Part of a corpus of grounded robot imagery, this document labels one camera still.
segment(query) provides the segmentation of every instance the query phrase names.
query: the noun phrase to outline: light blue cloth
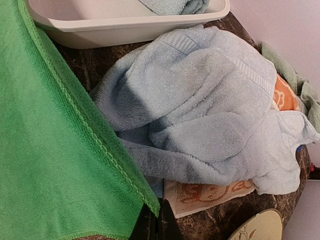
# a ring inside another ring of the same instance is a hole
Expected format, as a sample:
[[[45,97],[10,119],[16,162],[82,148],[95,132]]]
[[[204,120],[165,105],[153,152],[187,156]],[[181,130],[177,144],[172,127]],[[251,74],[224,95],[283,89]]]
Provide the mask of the light blue cloth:
[[[319,136],[300,112],[270,110],[276,79],[245,41],[197,26],[127,54],[92,95],[145,176],[286,194],[297,147]]]
[[[155,196],[163,199],[165,195],[165,180],[154,176],[145,176],[144,178],[148,182]]]
[[[139,0],[157,15],[203,14],[210,0]]]

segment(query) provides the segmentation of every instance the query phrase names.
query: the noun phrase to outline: brown marble surface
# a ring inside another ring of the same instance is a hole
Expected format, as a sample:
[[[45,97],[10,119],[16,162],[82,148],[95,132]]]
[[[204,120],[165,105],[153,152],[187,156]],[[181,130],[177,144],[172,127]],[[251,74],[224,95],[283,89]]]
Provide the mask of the brown marble surface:
[[[230,31],[255,47],[254,41],[233,16],[229,13],[224,19],[208,22],[206,27],[217,26]],[[76,50],[56,44],[70,68],[84,88],[90,92],[102,79],[106,71],[121,57],[145,43],[96,49]],[[307,148],[296,155],[301,167],[301,184],[298,191],[287,195],[257,195],[253,192],[245,197],[232,199],[216,207],[182,217],[177,220],[186,240],[227,240],[242,223],[255,214],[270,208],[279,210],[283,225],[288,223],[307,182],[311,163]],[[103,236],[90,236],[82,240],[106,240]]]

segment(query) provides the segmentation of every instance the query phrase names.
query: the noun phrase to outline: white plastic basin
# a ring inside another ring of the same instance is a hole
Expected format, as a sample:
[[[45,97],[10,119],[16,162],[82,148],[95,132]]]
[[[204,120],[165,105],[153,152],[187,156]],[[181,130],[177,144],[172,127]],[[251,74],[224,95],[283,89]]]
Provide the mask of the white plastic basin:
[[[210,0],[203,14],[172,16],[154,15],[138,0],[28,0],[28,7],[52,39],[88,49],[154,40],[177,28],[224,18],[230,0]]]

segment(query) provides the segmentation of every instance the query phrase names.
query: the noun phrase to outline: orange towel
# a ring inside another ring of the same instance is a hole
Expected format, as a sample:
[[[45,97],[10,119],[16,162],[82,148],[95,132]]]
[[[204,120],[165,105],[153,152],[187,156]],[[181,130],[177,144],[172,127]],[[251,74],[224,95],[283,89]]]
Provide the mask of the orange towel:
[[[299,111],[297,97],[288,83],[278,74],[273,100],[280,111],[295,110]]]

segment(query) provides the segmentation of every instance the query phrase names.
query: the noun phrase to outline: green towel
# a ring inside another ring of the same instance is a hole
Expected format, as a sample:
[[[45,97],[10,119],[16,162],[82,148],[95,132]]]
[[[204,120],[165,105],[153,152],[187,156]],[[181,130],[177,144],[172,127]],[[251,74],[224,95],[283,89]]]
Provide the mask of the green towel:
[[[282,59],[267,43],[260,44],[261,54],[274,63],[277,72],[287,81],[294,93],[306,107],[306,116],[315,130],[320,133],[320,101],[316,90],[309,81],[296,73],[286,60]]]
[[[157,198],[25,0],[0,26],[0,239],[127,239]]]

